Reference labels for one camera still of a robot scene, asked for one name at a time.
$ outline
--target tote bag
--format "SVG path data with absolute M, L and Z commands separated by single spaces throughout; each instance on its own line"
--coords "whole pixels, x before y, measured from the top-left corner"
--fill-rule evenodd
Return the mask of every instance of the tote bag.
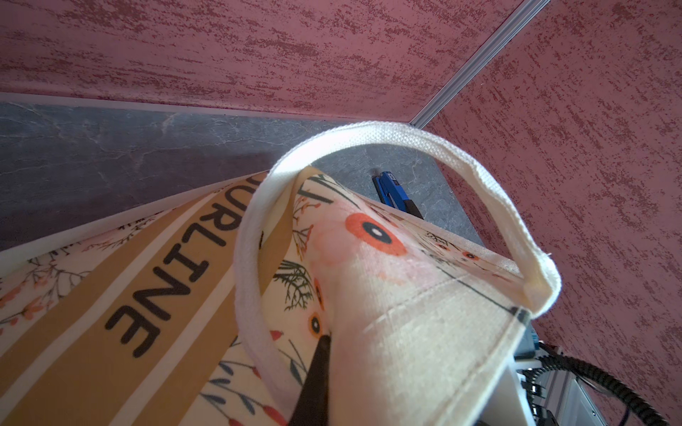
M 458 172 L 515 262 L 308 167 L 374 143 Z M 472 157 L 407 125 L 358 123 L 1 285 L 0 424 L 236 426 L 287 424 L 322 336 L 331 424 L 473 424 L 561 284 Z

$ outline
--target fabric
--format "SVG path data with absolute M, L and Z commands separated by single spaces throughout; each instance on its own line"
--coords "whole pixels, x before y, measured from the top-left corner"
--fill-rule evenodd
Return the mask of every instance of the fabric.
M 286 424 L 235 317 L 235 241 L 264 178 L 4 277 L 0 423 Z M 514 262 L 313 168 L 259 233 L 276 362 L 300 388 L 331 335 L 333 424 L 475 421 L 531 318 Z
M 238 249 L 235 250 L 237 324 L 249 355 L 263 375 L 264 383 L 287 416 L 295 407 L 300 389 L 278 362 L 277 350 L 268 338 L 256 285 L 255 242 L 274 200 L 298 172 L 325 155 L 365 144 L 392 144 L 416 149 L 457 172 L 488 208 L 524 277 L 523 285 L 514 289 L 515 302 L 527 307 L 532 317 L 536 317 L 549 309 L 559 295 L 561 278 L 556 265 L 535 244 L 502 187 L 476 159 L 463 150 L 445 139 L 401 123 L 368 121 L 337 127 L 313 136 L 283 156 L 256 191 L 252 208 L 245 215 L 237 236 Z M 459 411 L 464 416 L 461 420 L 467 421 L 466 416 L 475 409 L 474 406 L 473 409 Z

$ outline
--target metal frame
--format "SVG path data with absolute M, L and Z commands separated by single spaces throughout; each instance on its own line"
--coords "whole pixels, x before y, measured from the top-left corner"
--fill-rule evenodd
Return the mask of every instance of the metal frame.
M 521 3 L 410 124 L 419 129 L 428 124 L 549 1 L 525 0 Z

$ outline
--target orange flower print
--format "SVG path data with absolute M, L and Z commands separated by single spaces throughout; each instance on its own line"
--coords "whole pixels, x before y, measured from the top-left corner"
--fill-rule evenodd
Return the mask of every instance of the orange flower print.
M 19 294 L 22 285 L 23 283 L 19 284 L 17 287 L 14 287 L 10 291 L 8 291 L 7 294 L 0 297 L 0 309 L 5 307 L 5 304 L 7 302 L 11 301 L 12 299 L 14 299 L 14 297 L 16 297 L 17 294 Z
M 284 416 L 282 416 L 280 412 L 278 412 L 275 408 L 271 406 L 263 406 L 263 411 L 265 412 L 265 414 L 267 414 L 269 418 L 273 419 L 275 423 L 277 423 L 278 425 L 286 426 L 288 424 Z
M 325 300 L 322 299 L 322 289 L 320 288 L 320 281 L 315 278 L 314 280 L 315 283 L 315 294 L 317 295 L 317 300 L 320 301 L 320 308 L 324 311 L 325 310 Z
M 43 310 L 44 306 L 43 305 L 36 305 L 36 303 L 40 300 L 40 297 L 36 297 L 34 300 L 32 300 L 28 305 L 24 307 L 24 310 L 22 312 L 22 315 L 24 318 L 26 318 L 28 321 L 33 319 L 33 314 L 36 312 L 40 312 Z
M 45 275 L 44 277 L 41 277 L 39 280 L 35 282 L 33 285 L 33 288 L 38 288 L 38 287 L 44 287 L 47 285 L 48 282 L 48 276 Z
M 365 213 L 354 213 L 346 218 L 346 229 L 361 241 L 380 252 L 403 256 L 407 249 L 388 229 Z
M 319 339 L 322 335 L 322 323 L 320 322 L 320 316 L 317 312 L 313 313 L 310 318 L 308 318 L 308 329 L 310 334 L 316 339 Z
M 476 256 L 474 253 L 462 252 L 462 254 L 467 258 L 470 258 L 471 260 L 479 260 L 479 257 Z

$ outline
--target red textured panel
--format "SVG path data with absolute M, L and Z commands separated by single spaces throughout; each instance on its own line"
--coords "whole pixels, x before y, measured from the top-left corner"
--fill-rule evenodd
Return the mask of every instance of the red textured panel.
M 0 91 L 410 121 L 520 0 L 5 0 Z
M 428 126 L 500 181 L 563 293 L 539 333 L 682 424 L 682 6 L 550 4 Z M 445 172 L 484 242 L 490 216 Z M 605 406 L 617 424 L 623 406 Z

